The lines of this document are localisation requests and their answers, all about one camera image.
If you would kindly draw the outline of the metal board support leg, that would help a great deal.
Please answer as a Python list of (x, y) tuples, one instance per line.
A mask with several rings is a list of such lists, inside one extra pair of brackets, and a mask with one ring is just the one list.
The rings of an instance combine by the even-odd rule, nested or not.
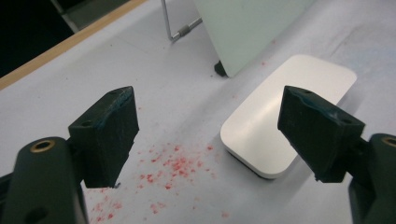
[(167, 10), (166, 0), (160, 0), (160, 1), (161, 1), (161, 4), (162, 4), (162, 12), (163, 12), (163, 18), (164, 18), (164, 24), (165, 24), (165, 30), (166, 30), (167, 38), (172, 43), (175, 43), (180, 38), (188, 35), (194, 28), (196, 28), (199, 24), (201, 24), (203, 22), (202, 18), (197, 18), (194, 21), (182, 26), (180, 29), (178, 29), (173, 34), (172, 30), (171, 30), (170, 21), (169, 21), (169, 15), (168, 15), (168, 10)]

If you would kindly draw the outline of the white rounded board eraser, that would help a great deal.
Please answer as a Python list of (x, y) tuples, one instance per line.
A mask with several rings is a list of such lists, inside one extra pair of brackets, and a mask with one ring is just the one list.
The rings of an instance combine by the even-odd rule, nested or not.
[(282, 176), (297, 156), (277, 128), (283, 90), (293, 86), (313, 91), (337, 104), (357, 80), (352, 70), (308, 55), (283, 62), (222, 124), (226, 149), (258, 176)]

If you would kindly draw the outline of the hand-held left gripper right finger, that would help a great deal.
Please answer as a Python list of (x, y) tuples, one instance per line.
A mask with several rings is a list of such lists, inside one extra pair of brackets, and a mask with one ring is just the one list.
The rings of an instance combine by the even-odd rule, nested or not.
[(347, 172), (350, 147), (364, 123), (312, 91), (283, 90), (277, 128), (323, 183), (340, 183)]

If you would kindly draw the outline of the wooden table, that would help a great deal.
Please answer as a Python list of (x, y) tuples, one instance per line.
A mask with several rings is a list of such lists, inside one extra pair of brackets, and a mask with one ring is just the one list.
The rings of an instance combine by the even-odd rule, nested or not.
[(63, 53), (69, 51), (71, 48), (73, 48), (80, 42), (84, 41), (85, 39), (89, 38), (91, 35), (94, 35), (95, 33), (99, 32), (100, 30), (104, 29), (110, 23), (116, 21), (117, 19), (129, 13), (130, 11), (133, 11), (135, 8), (139, 7), (140, 5), (142, 5), (147, 1), (148, 0), (128, 0), (125, 4), (109, 12), (98, 21), (95, 21), (94, 23), (88, 25), (86, 28), (82, 29), (81, 31), (77, 32), (71, 37), (68, 37), (66, 40), (57, 44), (53, 48), (33, 58), (33, 60), (29, 61), (28, 63), (23, 64), (22, 66), (8, 73), (4, 77), (1, 77), (0, 91), (14, 84), (20, 79), (28, 76), (38, 68), (54, 60)]

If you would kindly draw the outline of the pale green standing whiteboard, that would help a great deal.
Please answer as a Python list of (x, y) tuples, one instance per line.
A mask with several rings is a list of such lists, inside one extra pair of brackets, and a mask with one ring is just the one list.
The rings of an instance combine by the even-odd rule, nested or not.
[(193, 0), (228, 77), (234, 77), (318, 0)]

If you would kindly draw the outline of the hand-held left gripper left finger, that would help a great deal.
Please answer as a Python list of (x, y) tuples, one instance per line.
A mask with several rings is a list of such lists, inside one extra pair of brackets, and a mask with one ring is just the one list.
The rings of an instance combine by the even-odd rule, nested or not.
[(82, 153), (86, 187), (113, 188), (139, 131), (133, 87), (106, 93), (68, 131)]

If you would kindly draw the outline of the white table sheet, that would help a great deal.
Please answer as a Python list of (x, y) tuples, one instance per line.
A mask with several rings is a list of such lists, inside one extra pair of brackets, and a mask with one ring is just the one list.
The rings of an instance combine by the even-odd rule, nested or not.
[(86, 191), (93, 224), (351, 224), (346, 183), (320, 183), (299, 160), (260, 178), (219, 131), (283, 62), (306, 54), (356, 73), (341, 107), (366, 135), (396, 135), (396, 0), (319, 0), (232, 78), (215, 73), (204, 26), (168, 40), (167, 26), (196, 15), (191, 0), (147, 0), (0, 90), (0, 176), (22, 147), (66, 137), (106, 92), (131, 86), (140, 131), (118, 185)]

